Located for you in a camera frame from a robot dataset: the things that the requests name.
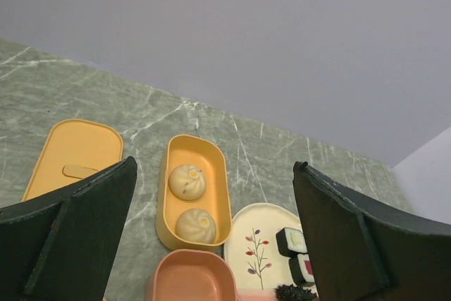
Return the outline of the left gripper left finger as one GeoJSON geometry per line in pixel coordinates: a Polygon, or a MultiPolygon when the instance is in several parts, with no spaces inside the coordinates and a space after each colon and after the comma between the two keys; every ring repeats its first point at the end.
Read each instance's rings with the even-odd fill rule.
{"type": "Polygon", "coordinates": [[[102,300],[136,181],[129,156],[1,208],[1,299],[102,300]]]}

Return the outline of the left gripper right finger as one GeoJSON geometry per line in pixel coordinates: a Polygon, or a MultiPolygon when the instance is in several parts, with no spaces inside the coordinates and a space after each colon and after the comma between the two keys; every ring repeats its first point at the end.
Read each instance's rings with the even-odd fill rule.
{"type": "Polygon", "coordinates": [[[450,225],[296,162],[293,189],[320,300],[449,300],[450,225]]]}

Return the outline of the red sushi roll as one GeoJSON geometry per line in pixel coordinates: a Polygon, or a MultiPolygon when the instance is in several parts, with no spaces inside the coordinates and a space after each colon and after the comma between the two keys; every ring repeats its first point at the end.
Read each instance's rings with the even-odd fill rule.
{"type": "Polygon", "coordinates": [[[290,273],[296,285],[314,283],[313,269],[308,254],[299,253],[288,260],[290,273]]]}

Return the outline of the yellow sushi roll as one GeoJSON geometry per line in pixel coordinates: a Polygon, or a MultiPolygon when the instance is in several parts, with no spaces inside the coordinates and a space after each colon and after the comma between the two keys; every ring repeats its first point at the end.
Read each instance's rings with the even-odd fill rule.
{"type": "Polygon", "coordinates": [[[284,257],[296,257],[306,254],[307,245],[301,230],[284,227],[276,233],[278,252],[284,257]]]}

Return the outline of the black sea cucumber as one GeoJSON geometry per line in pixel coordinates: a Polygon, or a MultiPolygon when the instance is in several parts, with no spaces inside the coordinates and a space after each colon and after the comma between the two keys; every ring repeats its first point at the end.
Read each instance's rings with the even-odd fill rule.
{"type": "Polygon", "coordinates": [[[312,301],[318,296],[310,289],[304,289],[302,286],[279,285],[274,289],[278,301],[312,301]]]}

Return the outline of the steamed bun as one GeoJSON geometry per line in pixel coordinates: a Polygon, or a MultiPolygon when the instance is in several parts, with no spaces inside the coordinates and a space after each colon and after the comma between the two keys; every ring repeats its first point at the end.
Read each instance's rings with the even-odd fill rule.
{"type": "Polygon", "coordinates": [[[169,176],[169,188],[180,199],[196,200],[206,190],[206,178],[199,167],[193,164],[182,164],[172,170],[169,176]]]}
{"type": "Polygon", "coordinates": [[[216,238],[216,222],[204,209],[188,209],[178,217],[175,234],[188,242],[212,244],[216,238]]]}

